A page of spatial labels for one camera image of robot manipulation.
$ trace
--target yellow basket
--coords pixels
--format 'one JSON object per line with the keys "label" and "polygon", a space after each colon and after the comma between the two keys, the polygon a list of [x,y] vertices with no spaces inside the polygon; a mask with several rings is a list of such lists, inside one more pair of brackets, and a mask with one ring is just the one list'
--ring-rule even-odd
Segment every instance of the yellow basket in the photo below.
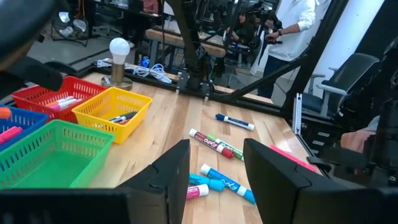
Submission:
{"label": "yellow basket", "polygon": [[[72,109],[80,125],[113,133],[113,142],[122,144],[144,120],[152,99],[111,87]],[[126,124],[110,122],[122,114],[137,112]]]}

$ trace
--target wooden tabletop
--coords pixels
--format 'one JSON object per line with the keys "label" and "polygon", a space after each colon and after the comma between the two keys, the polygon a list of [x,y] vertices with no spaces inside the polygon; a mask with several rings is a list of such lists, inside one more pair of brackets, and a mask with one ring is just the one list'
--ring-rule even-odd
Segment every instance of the wooden tabletop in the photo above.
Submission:
{"label": "wooden tabletop", "polygon": [[[100,83],[101,77],[102,74],[93,73],[86,77],[86,80]],[[200,98],[178,95],[174,91],[141,83],[133,83],[132,91],[153,98],[153,102],[145,120],[131,136],[121,145],[112,145],[105,166],[95,177],[91,187],[116,187],[151,164],[179,140],[189,139],[191,173],[199,174],[200,167],[205,163],[250,189],[244,162],[236,158],[227,159],[191,138],[188,134],[191,128],[203,134],[214,134],[240,149],[243,149],[245,138],[256,139],[265,145],[274,144],[307,162],[307,152],[282,118],[215,101],[204,102]],[[247,96],[259,99],[258,96]],[[256,128],[248,131],[217,121],[217,113],[247,121]],[[185,204],[183,223],[247,224],[261,223],[261,219],[255,205],[225,189],[222,192],[211,190],[207,196],[188,200]]]}
{"label": "wooden tabletop", "polygon": [[[161,31],[149,29],[149,30],[146,30],[146,36],[151,40],[156,40],[156,41],[160,41],[160,42],[163,41],[163,33]],[[183,41],[182,37],[165,33],[164,39],[165,39],[166,44],[174,45],[177,47],[184,47],[184,41]],[[209,44],[202,44],[202,46],[212,56],[215,56],[218,58],[223,58],[225,56],[225,50],[221,47],[216,47],[216,46],[209,45]]]}

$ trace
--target light bulb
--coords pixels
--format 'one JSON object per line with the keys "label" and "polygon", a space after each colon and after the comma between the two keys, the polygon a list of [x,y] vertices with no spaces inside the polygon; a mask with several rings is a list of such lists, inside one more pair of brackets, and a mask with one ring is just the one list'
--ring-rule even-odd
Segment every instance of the light bulb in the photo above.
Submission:
{"label": "light bulb", "polygon": [[116,65],[124,65],[126,57],[130,53],[130,46],[126,40],[118,37],[111,41],[109,50],[112,53],[113,63]]}

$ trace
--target blue basket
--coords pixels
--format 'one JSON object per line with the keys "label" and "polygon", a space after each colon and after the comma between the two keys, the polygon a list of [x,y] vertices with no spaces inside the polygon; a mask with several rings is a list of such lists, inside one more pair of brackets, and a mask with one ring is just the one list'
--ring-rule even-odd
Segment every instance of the blue basket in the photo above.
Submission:
{"label": "blue basket", "polygon": [[21,127],[23,129],[23,131],[20,134],[18,134],[16,137],[0,145],[0,152],[7,149],[15,142],[18,142],[20,139],[27,136],[28,134],[39,129],[41,126],[45,124],[45,120],[47,120],[48,118],[48,116],[43,113],[23,110],[11,106],[4,106],[4,105],[0,106],[10,108],[12,113],[12,116],[9,119],[0,119],[0,133],[4,132],[5,130],[13,126]]}

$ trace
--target white shirt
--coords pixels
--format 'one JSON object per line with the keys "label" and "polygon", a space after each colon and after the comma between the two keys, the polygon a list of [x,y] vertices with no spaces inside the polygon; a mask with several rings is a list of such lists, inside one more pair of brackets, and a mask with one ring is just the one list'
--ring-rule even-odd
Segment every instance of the white shirt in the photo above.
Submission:
{"label": "white shirt", "polygon": [[315,23],[315,6],[317,0],[293,0],[285,14],[279,18],[283,27],[298,24],[300,32],[285,34],[278,40],[283,44],[275,44],[269,47],[268,55],[284,61],[296,59],[308,45],[304,43],[306,30]]}

